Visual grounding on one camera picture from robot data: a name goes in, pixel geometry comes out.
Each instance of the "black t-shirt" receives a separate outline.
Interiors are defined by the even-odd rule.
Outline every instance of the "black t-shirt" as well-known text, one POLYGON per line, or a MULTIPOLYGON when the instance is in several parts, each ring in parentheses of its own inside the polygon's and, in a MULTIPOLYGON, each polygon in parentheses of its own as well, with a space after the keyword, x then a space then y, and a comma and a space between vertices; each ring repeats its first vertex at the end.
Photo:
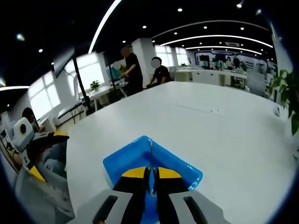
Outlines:
POLYGON ((130 84, 134 83, 142 85, 143 77, 137 56, 134 53, 130 53, 129 56, 126 57, 126 64, 127 69, 131 68, 133 64, 136 65, 136 67, 128 74, 128 82, 130 84))
POLYGON ((163 77, 166 77, 166 82, 170 81, 170 75, 168 69, 165 66, 161 65, 159 68, 155 70, 154 78, 157 79, 158 84, 161 84, 163 77))

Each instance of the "potted plant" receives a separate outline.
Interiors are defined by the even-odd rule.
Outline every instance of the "potted plant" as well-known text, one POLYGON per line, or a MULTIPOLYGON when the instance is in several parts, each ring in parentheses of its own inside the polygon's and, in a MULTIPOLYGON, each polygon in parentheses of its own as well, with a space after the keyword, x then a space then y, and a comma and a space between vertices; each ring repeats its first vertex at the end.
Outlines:
POLYGON ((90 84, 90 91, 93 91, 93 90, 97 91, 98 88, 99 88, 99 86, 100 86, 100 83, 99 83, 98 80, 93 81, 93 82, 90 84))
POLYGON ((299 128, 299 74, 293 70, 291 73, 280 70, 269 85, 269 94, 272 95, 274 88, 279 88, 281 93, 281 105, 285 108, 288 104, 289 116, 291 118, 292 134, 299 128))

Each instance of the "desk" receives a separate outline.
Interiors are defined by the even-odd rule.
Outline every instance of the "desk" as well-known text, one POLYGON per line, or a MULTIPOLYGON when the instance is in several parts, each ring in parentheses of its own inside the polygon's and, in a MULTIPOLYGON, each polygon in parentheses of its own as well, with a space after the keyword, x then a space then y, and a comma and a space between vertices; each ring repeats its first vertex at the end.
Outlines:
MULTIPOLYGON (((126 96, 125 91, 122 89, 124 86, 125 86, 125 82, 120 83, 120 84, 116 85, 115 87, 116 87, 116 89, 119 89, 122 92, 122 94, 124 94, 124 96, 126 96)), ((90 99, 93 99, 95 111, 98 110, 98 105, 97 105, 96 99, 109 93, 111 90, 113 90, 112 85, 104 85, 104 86, 99 87, 97 91, 91 91, 87 94, 90 97, 90 99)))
POLYGON ((215 85, 230 85, 230 77, 237 77, 242 79, 247 79, 247 76, 244 74, 238 74, 234 71, 229 70, 207 70, 207 69, 200 69, 200 68, 182 68, 177 69, 177 73, 182 75, 184 73, 189 74, 189 78, 181 77, 180 80, 187 81, 192 79, 195 83, 206 83, 206 84, 215 84, 215 85))
POLYGON ((110 188, 103 159, 147 135, 203 172, 196 190, 232 224, 263 224, 283 202, 296 163, 275 103, 216 85, 169 82, 91 114, 69 131, 74 212, 110 188))

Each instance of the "white pillar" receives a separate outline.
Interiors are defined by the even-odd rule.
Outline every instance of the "white pillar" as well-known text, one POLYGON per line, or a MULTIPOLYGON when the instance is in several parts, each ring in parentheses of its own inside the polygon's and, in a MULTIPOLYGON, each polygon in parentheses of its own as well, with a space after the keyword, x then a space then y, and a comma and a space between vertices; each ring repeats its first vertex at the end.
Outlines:
POLYGON ((101 66, 104 82, 105 82, 105 84, 110 84, 110 78, 109 78, 109 76, 107 74, 107 70, 106 70, 104 52, 98 53, 98 60, 99 60, 100 66, 101 66))
POLYGON ((140 64, 143 86, 146 86, 154 74, 155 69, 151 67, 151 59, 156 56, 155 47, 149 38, 139 38, 132 43, 133 53, 136 54, 140 64))

